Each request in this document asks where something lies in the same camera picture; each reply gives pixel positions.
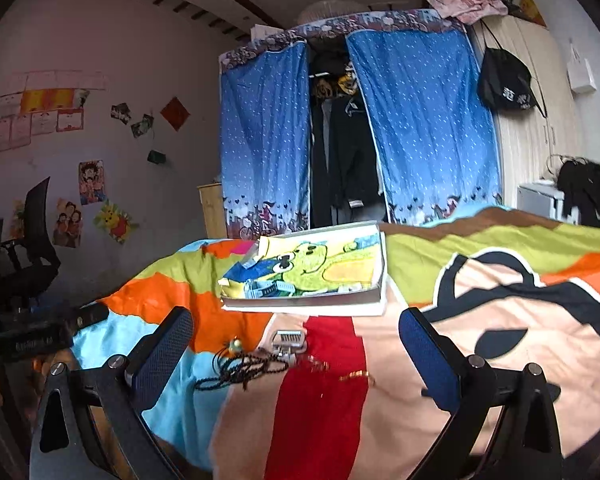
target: curtain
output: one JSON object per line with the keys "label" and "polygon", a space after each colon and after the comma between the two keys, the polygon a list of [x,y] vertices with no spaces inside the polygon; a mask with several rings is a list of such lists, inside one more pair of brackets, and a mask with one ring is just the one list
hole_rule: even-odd
{"label": "curtain", "polygon": [[229,237],[307,229],[308,92],[303,42],[222,74],[220,153]]}
{"label": "curtain", "polygon": [[490,112],[463,32],[361,30],[347,36],[392,221],[420,225],[465,202],[496,203]]}

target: colorful blanket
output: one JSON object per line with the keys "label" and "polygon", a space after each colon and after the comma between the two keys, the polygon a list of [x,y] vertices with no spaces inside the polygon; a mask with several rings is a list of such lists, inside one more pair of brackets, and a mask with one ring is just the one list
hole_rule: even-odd
{"label": "colorful blanket", "polygon": [[[84,368],[128,353],[175,305],[189,308],[194,337],[152,410],[151,430],[218,479],[406,478],[448,414],[398,338],[397,319],[421,307],[465,354],[498,367],[538,362],[557,386],[554,402],[564,478],[600,468],[600,230],[488,208],[433,228],[384,224],[388,307],[381,317],[243,314],[221,309],[218,278],[251,242],[181,251],[104,299],[110,316],[75,337]],[[308,354],[327,371],[296,367],[211,392],[213,355],[234,337],[268,348],[279,329],[304,328]],[[352,377],[355,371],[366,377]],[[474,452],[486,447],[490,412]]]}

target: black backpack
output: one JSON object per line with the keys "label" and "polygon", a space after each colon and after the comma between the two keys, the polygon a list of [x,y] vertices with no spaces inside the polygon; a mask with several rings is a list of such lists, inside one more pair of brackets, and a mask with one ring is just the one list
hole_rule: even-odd
{"label": "black backpack", "polygon": [[[531,72],[522,61],[504,50],[498,38],[480,20],[493,39],[496,40],[498,48],[487,47],[487,39],[484,36],[484,58],[478,79],[478,95],[487,108],[491,110],[529,110],[538,106],[538,101],[531,90]],[[546,118],[546,105],[544,112],[538,106],[538,110]]]}

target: wooden wardrobe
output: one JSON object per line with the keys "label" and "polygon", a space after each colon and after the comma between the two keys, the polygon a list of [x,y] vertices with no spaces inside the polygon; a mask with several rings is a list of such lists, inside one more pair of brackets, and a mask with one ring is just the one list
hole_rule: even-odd
{"label": "wooden wardrobe", "polygon": [[[503,199],[505,205],[515,207],[518,185],[546,174],[550,155],[583,155],[582,128],[566,64],[549,30],[513,16],[489,16],[484,21],[501,46],[529,68],[536,100],[542,107],[544,96],[546,103],[546,118],[537,108],[498,112],[493,117]],[[480,22],[473,29],[474,48],[482,62],[485,40],[488,47],[497,48],[497,44]],[[552,158],[550,165],[555,171],[560,160]]]}

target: chair armrest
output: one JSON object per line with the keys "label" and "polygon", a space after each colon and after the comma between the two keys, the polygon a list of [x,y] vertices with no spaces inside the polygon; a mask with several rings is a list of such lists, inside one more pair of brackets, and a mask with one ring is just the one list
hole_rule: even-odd
{"label": "chair armrest", "polygon": [[24,245],[24,240],[22,238],[12,238],[11,240],[6,240],[0,244],[0,247],[7,251],[7,255],[11,261],[11,265],[15,270],[22,270],[22,265],[18,259],[18,254],[16,253],[16,245]]}

